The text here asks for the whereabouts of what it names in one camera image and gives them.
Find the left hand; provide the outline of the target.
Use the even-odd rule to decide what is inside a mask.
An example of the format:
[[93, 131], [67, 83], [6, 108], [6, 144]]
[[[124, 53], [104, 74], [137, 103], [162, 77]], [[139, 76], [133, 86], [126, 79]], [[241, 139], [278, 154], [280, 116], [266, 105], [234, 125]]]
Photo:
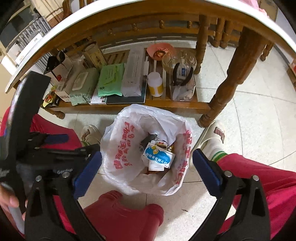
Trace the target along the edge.
[[6, 217], [9, 219], [11, 224], [17, 228], [16, 222], [14, 221], [9, 208], [18, 208], [19, 207], [19, 200], [13, 194], [13, 192], [6, 189], [3, 185], [1, 185], [1, 208], [3, 209]]

